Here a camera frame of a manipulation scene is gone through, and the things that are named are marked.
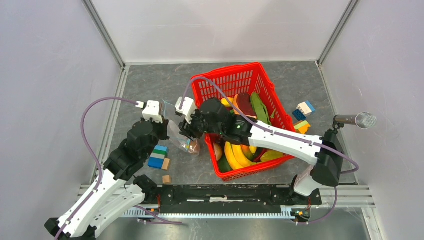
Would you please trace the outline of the clear zip top bag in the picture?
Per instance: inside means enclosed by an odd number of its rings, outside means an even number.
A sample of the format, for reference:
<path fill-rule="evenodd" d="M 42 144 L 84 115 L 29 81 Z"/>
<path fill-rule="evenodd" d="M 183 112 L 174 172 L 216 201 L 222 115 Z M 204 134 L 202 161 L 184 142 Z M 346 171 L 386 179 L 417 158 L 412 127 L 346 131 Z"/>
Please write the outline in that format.
<path fill-rule="evenodd" d="M 187 143 L 188 143 L 188 137 L 180 134 L 179 129 L 179 123 L 182 120 L 185 120 L 183 117 L 176 115 L 175 106 L 165 100 L 163 102 L 163 116 L 166 120 L 169 120 L 168 123 L 168 136 L 170 138 L 170 141 L 181 151 L 184 153 L 188 153 L 187 150 Z M 193 158 L 197 157 L 198 155 L 191 154 Z"/>

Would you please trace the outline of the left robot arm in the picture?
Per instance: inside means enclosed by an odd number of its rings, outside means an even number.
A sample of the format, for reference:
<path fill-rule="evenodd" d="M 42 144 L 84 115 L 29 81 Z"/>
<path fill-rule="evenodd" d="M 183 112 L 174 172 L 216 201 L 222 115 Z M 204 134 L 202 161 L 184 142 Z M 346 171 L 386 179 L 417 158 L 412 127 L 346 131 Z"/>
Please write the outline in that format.
<path fill-rule="evenodd" d="M 158 186 L 146 175 L 136 177 L 123 193 L 111 197 L 144 166 L 159 141 L 169 139 L 168 124 L 166 119 L 136 122 L 109 155 L 101 175 L 75 205 L 61 217 L 46 221 L 44 227 L 49 234 L 56 240 L 95 240 L 130 208 L 153 203 Z"/>

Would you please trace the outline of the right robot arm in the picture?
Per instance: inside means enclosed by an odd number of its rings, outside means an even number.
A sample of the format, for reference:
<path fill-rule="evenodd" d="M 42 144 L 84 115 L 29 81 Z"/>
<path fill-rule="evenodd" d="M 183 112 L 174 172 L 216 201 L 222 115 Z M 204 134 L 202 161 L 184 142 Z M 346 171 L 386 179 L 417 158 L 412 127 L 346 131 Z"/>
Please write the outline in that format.
<path fill-rule="evenodd" d="M 317 188 L 339 185 L 344 159 L 337 151 L 338 141 L 331 130 L 324 137 L 283 130 L 230 113 L 217 98 L 210 98 L 197 108 L 193 99 L 180 97 L 175 110 L 177 115 L 184 117 L 179 124 L 180 134 L 190 139 L 215 134 L 232 147 L 244 145 L 274 150 L 309 164 L 288 191 L 289 199 L 295 204 L 302 204 Z"/>

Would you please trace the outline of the brown toy potato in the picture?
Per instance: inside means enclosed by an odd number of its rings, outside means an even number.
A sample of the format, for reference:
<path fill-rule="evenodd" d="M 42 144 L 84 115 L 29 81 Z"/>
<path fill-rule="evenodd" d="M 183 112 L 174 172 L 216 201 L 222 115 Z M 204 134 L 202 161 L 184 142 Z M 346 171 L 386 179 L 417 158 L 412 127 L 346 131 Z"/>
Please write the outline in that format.
<path fill-rule="evenodd" d="M 195 139 L 195 140 L 188 139 L 186 147 L 187 147 L 188 153 L 190 153 L 192 155 L 199 155 L 200 154 L 201 146 L 200 146 L 197 139 Z"/>

